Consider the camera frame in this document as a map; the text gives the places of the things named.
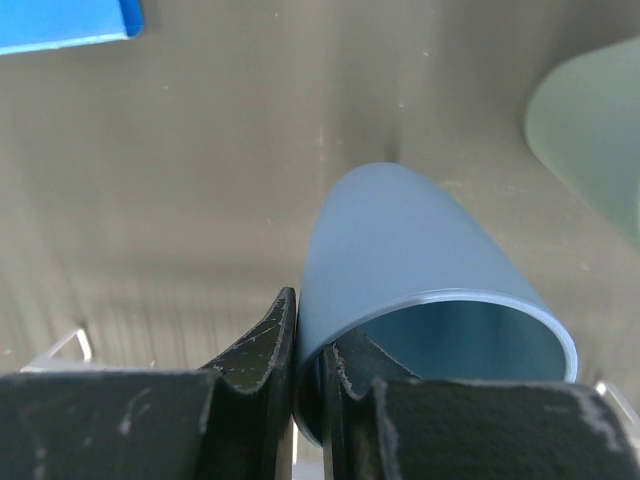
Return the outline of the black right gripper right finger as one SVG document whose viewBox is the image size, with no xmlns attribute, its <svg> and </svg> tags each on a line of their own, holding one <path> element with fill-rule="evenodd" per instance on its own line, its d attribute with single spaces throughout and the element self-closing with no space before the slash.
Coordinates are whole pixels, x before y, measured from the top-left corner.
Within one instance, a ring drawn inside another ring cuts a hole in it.
<svg viewBox="0 0 640 480">
<path fill-rule="evenodd" d="M 635 479 L 614 411 L 582 385 L 427 381 L 353 332 L 322 353 L 332 479 Z"/>
</svg>

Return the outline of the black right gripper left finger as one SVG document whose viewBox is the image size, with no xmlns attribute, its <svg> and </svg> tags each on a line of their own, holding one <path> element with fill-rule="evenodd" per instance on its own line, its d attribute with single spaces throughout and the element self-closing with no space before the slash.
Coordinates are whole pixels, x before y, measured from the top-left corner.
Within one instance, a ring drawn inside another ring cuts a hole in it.
<svg viewBox="0 0 640 480">
<path fill-rule="evenodd" d="M 100 365 L 85 329 L 1 378 L 5 479 L 288 479 L 296 296 L 197 369 Z"/>
</svg>

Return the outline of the blue cup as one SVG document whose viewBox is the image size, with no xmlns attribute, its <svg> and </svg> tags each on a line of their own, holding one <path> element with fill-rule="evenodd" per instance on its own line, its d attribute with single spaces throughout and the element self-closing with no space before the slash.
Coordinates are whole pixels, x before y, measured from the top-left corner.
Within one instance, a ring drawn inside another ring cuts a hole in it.
<svg viewBox="0 0 640 480">
<path fill-rule="evenodd" d="M 293 413 L 322 440 L 320 356 L 357 332 L 426 380 L 574 382 L 575 342 L 449 194 L 394 163 L 344 175 L 306 253 Z"/>
</svg>

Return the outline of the light green cup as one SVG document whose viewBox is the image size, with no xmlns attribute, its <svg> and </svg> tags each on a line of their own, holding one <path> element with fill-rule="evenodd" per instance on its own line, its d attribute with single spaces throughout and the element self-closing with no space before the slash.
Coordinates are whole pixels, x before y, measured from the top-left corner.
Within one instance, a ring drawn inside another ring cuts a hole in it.
<svg viewBox="0 0 640 480">
<path fill-rule="evenodd" d="M 639 40 L 632 38 L 553 69 L 523 121 L 532 154 L 639 246 Z"/>
</svg>

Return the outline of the blue folder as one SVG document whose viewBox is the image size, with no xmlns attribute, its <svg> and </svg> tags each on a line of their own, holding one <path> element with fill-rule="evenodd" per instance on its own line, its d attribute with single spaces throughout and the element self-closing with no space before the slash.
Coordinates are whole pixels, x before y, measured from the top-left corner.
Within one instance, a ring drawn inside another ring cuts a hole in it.
<svg viewBox="0 0 640 480">
<path fill-rule="evenodd" d="M 129 40 L 144 27 L 138 1 L 5 0 L 1 3 L 1 53 Z"/>
</svg>

